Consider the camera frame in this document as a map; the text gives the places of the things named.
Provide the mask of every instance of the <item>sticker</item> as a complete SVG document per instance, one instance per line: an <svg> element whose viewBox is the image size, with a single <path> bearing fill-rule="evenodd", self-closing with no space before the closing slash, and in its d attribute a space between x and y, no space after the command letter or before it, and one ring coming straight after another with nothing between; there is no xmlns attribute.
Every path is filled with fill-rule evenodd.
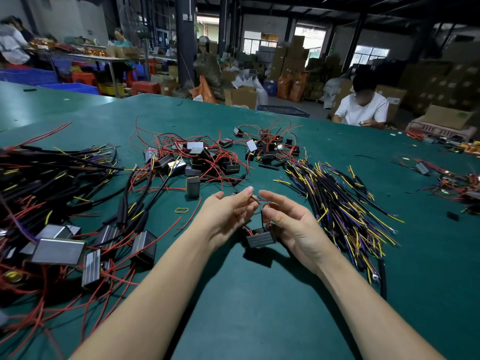
<svg viewBox="0 0 480 360"><path fill-rule="evenodd" d="M201 141L188 141L187 142L187 149L203 149L204 143Z"/></svg>
<svg viewBox="0 0 480 360"><path fill-rule="evenodd" d="M398 105L400 103L400 99L397 97L387 97L387 101L392 105Z"/></svg>
<svg viewBox="0 0 480 360"><path fill-rule="evenodd" d="M251 152L257 150L257 145L255 145L254 139L250 139L247 141L247 146Z"/></svg>

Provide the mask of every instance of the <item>yellow crate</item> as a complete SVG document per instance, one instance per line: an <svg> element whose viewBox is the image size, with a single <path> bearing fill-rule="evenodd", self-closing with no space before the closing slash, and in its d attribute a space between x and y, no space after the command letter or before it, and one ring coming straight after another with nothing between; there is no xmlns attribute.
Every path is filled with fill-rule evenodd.
<svg viewBox="0 0 480 360"><path fill-rule="evenodd" d="M125 90L123 88L123 85L117 84L117 87L118 93L120 93L120 95L124 95ZM105 95L115 96L115 87L113 87L113 83L99 83L98 88L100 89L100 92Z"/></svg>

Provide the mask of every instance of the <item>green workbench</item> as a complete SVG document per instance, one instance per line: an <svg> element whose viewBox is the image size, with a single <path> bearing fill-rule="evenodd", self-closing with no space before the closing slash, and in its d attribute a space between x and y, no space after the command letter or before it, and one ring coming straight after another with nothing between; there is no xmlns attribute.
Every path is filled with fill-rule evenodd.
<svg viewBox="0 0 480 360"><path fill-rule="evenodd" d="M0 81L0 132L115 100L109 96Z"/></svg>
<svg viewBox="0 0 480 360"><path fill-rule="evenodd" d="M138 126L147 131L177 133L182 137L208 134L214 138L219 130L223 138L230 137L233 128L241 124L267 128L277 117L242 108L143 94L7 131L2 134L2 145L19 143L73 121L67 129L37 144L74 150L108 142L120 145L120 164L132 167L144 162L142 151L129 143L136 116ZM398 230L395 239L401 245L384 247L388 302L392 307L448 359L480 358L480 330L476 320L480 303L480 217L465 213L460 215L459 222L448 219L447 211L460 213L463 205L417 191L435 183L436 178L392 163L400 155L418 157L463 174L472 169L480 171L480 160L445 152L439 145L418 142L405 134L286 117L282 126L290 124L288 119L301 125L294 132L311 161L328 162L343 171L351 165L375 195L376 203L405 221L399 223L384 217L388 225ZM152 141L148 133L141 134L147 142ZM132 142L141 146L136 138ZM244 147L234 147L234 151L241 157ZM268 189L285 194L308 206L288 187L272 181L279 177L285 177L285 173L257 167L251 170L246 185L251 184L256 192ZM118 177L101 196L107 190L123 187L125 180L126 175ZM185 179L177 177L171 184L184 187ZM201 194L205 198L218 189L218 185L204 185ZM83 232L91 232L116 212L117 205L118 200L113 199L99 206L100 218L78 218L74 222L82 226ZM174 213L175 208L189 207L192 212L196 205L197 201L186 201L181 192L165 192L150 214L147 229L159 236L179 217ZM189 214L185 215L178 227L188 217ZM253 217L250 226L260 227L259 214ZM176 233L171 231L159 241L157 260L178 237ZM316 277L291 260L279 244L265 249L265 256L273 260L270 268L243 259L243 251L239 243L229 242L209 261L180 324L183 331L178 331L174 339L177 345L172 359L359 357L339 309ZM134 281L141 281L146 274L136 274ZM28 312L31 306L23 303L6 311L15 315ZM103 303L89 315L87 333L102 307ZM79 345L83 313L83 308L73 310L49 323L65 355ZM12 343L0 347L0 358L11 351L10 346ZM46 336L40 332L20 355L23 359L55 358Z"/></svg>

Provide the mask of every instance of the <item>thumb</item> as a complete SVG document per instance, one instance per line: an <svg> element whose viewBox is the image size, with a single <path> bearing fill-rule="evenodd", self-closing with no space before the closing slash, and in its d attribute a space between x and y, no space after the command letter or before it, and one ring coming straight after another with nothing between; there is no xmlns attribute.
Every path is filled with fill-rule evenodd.
<svg viewBox="0 0 480 360"><path fill-rule="evenodd" d="M237 208L248 205L253 193L254 193L254 188L252 186L249 186L245 188L242 192L236 194L235 196L232 196L233 209L235 210Z"/></svg>
<svg viewBox="0 0 480 360"><path fill-rule="evenodd" d="M294 218L287 216L285 213L268 206L265 206L262 212L266 218L272 220L281 228L287 229L293 235L300 233L302 227L301 223Z"/></svg>

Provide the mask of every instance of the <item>white t-shirt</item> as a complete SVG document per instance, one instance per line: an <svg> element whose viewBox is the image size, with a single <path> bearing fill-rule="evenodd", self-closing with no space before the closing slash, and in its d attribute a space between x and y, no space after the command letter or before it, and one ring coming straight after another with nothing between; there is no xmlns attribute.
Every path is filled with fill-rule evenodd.
<svg viewBox="0 0 480 360"><path fill-rule="evenodd" d="M11 64L25 64L30 57L22 50L28 43L22 33L10 25L0 25L0 53Z"/></svg>
<svg viewBox="0 0 480 360"><path fill-rule="evenodd" d="M375 92L370 103L366 106L360 106L355 101L355 94L346 96L335 115L342 118L343 124L360 126L359 122L375 119L377 122L386 122L388 112L388 101L381 94Z"/></svg>

